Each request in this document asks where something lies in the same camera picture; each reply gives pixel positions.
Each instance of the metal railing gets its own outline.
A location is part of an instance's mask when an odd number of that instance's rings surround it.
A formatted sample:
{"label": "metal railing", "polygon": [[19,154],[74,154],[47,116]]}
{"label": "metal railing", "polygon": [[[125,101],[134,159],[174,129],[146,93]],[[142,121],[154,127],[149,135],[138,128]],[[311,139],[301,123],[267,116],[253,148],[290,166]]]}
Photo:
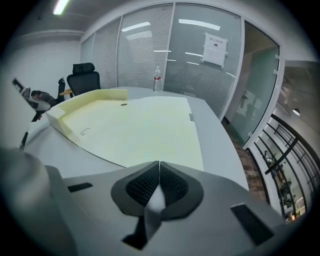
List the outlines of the metal railing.
{"label": "metal railing", "polygon": [[313,148],[274,114],[254,144],[275,183],[282,215],[290,221],[307,212],[320,188],[320,159]]}

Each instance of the white table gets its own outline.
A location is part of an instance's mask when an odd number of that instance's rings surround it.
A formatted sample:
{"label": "white table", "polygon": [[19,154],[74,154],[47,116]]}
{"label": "white table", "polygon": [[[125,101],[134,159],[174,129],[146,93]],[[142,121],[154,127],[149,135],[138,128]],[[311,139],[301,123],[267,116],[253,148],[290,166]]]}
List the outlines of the white table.
{"label": "white table", "polygon": [[[228,178],[249,189],[234,145],[219,119],[203,99],[166,91],[154,92],[140,87],[119,89],[128,90],[129,100],[151,96],[187,98],[198,133],[204,171]],[[38,132],[26,144],[24,150],[39,158],[45,165],[57,167],[63,178],[112,172],[123,168],[85,151],[50,125]]]}

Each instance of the glass wall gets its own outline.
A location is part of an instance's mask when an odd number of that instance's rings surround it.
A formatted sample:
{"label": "glass wall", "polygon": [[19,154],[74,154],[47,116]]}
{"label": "glass wall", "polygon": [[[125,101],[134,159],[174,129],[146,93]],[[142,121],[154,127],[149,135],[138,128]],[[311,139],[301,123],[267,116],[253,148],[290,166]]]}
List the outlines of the glass wall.
{"label": "glass wall", "polygon": [[173,5],[143,9],[122,18],[117,54],[118,86],[153,88],[164,72]]}
{"label": "glass wall", "polygon": [[[202,62],[205,33],[227,39],[224,67]],[[220,117],[235,80],[240,50],[238,16],[204,6],[177,4],[163,90],[204,99]]]}
{"label": "glass wall", "polygon": [[94,46],[94,37],[95,35],[91,35],[88,39],[86,39],[81,44],[80,49],[80,62],[81,63],[88,63],[93,62],[93,46]]}
{"label": "glass wall", "polygon": [[117,42],[120,18],[95,33],[93,63],[102,89],[117,86]]}
{"label": "glass wall", "polygon": [[229,120],[229,129],[240,145],[249,139],[267,109],[279,62],[278,45],[252,25],[246,23],[245,28],[244,56],[237,87],[242,90],[237,90],[233,96],[237,109]]}

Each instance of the brick floor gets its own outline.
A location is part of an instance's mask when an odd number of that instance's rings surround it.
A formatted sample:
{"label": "brick floor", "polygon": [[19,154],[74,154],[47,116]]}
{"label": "brick floor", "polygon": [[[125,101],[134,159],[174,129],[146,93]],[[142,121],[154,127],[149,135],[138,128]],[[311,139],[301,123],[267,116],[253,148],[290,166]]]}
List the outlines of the brick floor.
{"label": "brick floor", "polygon": [[255,162],[251,158],[249,152],[243,149],[237,140],[230,135],[228,129],[226,129],[226,131],[240,158],[250,193],[260,200],[267,201],[264,186]]}

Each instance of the ceiling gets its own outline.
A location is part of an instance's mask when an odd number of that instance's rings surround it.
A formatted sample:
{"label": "ceiling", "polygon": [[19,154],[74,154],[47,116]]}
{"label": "ceiling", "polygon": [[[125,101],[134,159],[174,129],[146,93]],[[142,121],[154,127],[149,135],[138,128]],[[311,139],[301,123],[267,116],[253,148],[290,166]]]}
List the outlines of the ceiling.
{"label": "ceiling", "polygon": [[101,15],[131,0],[69,0],[62,15],[54,15],[58,0],[40,1],[17,28],[14,36],[47,31],[73,30],[85,32]]}
{"label": "ceiling", "polygon": [[299,118],[320,134],[320,66],[286,66],[278,103],[290,115],[298,108]]}
{"label": "ceiling", "polygon": [[266,34],[256,27],[244,23],[244,54],[257,52],[266,48],[276,47],[277,45]]}

